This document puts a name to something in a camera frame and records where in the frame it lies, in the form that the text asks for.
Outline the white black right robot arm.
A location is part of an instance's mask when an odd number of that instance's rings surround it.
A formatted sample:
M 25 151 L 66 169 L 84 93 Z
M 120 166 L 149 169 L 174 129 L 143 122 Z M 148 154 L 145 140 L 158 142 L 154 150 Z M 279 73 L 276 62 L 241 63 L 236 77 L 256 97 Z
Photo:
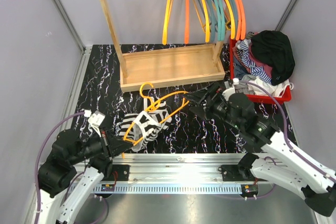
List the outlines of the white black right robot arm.
M 190 111 L 204 121 L 216 119 L 234 127 L 248 145 L 257 147 L 286 165 L 268 164 L 256 154 L 247 153 L 238 163 L 238 176 L 267 180 L 304 200 L 318 214 L 330 217 L 335 210 L 335 170 L 328 168 L 288 139 L 287 132 L 258 115 L 254 103 L 244 93 L 218 82 L 184 98 Z

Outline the orange hanger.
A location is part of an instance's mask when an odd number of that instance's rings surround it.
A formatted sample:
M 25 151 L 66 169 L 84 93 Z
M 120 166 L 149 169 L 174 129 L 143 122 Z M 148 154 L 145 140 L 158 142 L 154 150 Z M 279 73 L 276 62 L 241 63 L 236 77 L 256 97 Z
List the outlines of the orange hanger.
M 184 43 L 188 44 L 189 39 L 190 39 L 190 0 L 185 0 Z

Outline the maroon tank top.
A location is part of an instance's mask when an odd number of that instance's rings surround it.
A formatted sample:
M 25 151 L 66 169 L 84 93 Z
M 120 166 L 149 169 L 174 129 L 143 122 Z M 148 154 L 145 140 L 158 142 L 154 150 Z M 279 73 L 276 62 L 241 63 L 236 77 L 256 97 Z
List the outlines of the maroon tank top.
M 267 64 L 264 64 L 262 62 L 260 62 L 259 60 L 257 60 L 254 55 L 252 54 L 251 51 L 249 51 L 249 58 L 251 61 L 253 61 L 255 63 L 256 66 L 258 67 L 263 67 L 264 69 L 264 72 L 267 74 L 268 77 L 271 78 L 271 71 L 272 71 L 272 67 L 267 65 Z

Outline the yellow hanger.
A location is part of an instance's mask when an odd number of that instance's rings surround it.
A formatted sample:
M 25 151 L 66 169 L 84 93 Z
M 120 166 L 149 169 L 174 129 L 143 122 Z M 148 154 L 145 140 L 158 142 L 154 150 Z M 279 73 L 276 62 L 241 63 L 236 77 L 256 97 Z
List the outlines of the yellow hanger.
M 166 0 L 163 31 L 162 31 L 162 44 L 163 45 L 167 44 L 168 29 L 169 29 L 169 22 L 170 22 L 173 2 L 174 2 L 174 0 Z
M 121 122 L 119 135 L 122 140 L 132 145 L 131 150 L 138 152 L 147 148 L 149 142 L 153 142 L 163 131 L 167 130 L 172 123 L 173 116 L 180 112 L 189 101 L 182 99 L 182 104 L 175 111 L 169 112 L 165 100 L 178 94 L 187 94 L 186 91 L 175 91 L 169 93 L 158 100 L 143 94 L 145 86 L 154 87 L 150 82 L 145 82 L 140 86 L 139 93 L 144 102 L 143 111 L 140 113 L 126 114 Z
M 206 6 L 206 0 L 199 0 L 199 1 L 200 1 L 199 8 L 196 7 L 196 0 L 193 0 L 193 4 L 196 10 L 199 23 L 205 34 L 205 42 L 208 43 L 211 37 L 211 29 L 210 29 L 210 23 L 209 23 L 208 10 Z

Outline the blue white striped tank top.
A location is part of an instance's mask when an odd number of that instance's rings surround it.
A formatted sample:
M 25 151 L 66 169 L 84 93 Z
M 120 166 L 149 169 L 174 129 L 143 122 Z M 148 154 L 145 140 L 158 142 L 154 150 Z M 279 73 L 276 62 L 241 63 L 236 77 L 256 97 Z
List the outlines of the blue white striped tank top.
M 261 79 L 266 83 L 271 83 L 271 78 L 264 72 L 263 67 L 258 67 L 249 58 L 249 51 L 251 51 L 250 40 L 239 40 L 236 43 L 236 53 L 239 62 L 248 70 L 248 72 Z

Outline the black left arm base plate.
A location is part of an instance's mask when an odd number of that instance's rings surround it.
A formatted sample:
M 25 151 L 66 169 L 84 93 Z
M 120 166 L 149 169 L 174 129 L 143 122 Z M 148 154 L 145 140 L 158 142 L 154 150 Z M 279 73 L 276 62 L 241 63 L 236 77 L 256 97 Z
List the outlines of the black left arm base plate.
M 126 182 L 129 180 L 130 175 L 130 165 L 115 164 L 111 166 L 110 173 L 104 178 L 106 181 L 114 181 L 116 178 L 117 181 Z

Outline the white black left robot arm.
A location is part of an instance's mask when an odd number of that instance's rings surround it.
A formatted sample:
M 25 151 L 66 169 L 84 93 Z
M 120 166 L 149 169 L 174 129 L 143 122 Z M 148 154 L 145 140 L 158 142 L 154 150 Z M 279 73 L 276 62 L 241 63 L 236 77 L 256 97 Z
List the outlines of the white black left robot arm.
M 55 130 L 78 116 L 86 117 L 96 134 L 83 141 L 73 129 L 61 131 L 41 163 L 42 152 Z M 48 133 L 35 161 L 37 198 L 33 223 L 74 223 L 95 185 L 112 176 L 117 178 L 113 159 L 137 142 L 114 135 L 104 123 L 105 115 L 99 111 L 81 110 L 64 118 Z

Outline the black white striped tank top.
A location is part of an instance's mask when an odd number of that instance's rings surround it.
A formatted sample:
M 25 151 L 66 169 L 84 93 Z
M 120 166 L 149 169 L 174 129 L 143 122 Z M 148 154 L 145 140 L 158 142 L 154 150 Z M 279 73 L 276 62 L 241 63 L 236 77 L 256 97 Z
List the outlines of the black white striped tank top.
M 131 126 L 131 123 L 135 121 L 134 126 L 127 135 L 127 138 L 135 141 L 141 137 L 143 138 L 137 145 L 131 148 L 132 151 L 139 152 L 140 150 L 147 148 L 148 142 L 157 140 L 160 133 L 169 128 L 172 122 L 171 117 L 161 123 L 161 121 L 168 115 L 169 112 L 167 110 L 166 102 L 161 103 L 160 107 L 154 112 L 126 114 L 120 125 L 119 136 L 123 138 L 128 128 Z

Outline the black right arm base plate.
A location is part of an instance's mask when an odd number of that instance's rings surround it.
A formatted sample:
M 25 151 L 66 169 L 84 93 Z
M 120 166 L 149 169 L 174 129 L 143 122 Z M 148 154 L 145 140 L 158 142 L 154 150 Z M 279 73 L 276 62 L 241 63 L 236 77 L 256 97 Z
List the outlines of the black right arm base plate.
M 261 182 L 266 181 L 261 178 L 256 178 L 251 173 L 250 168 L 240 165 L 221 165 L 217 170 L 221 173 L 222 180 L 227 182 L 254 182 L 256 179 Z

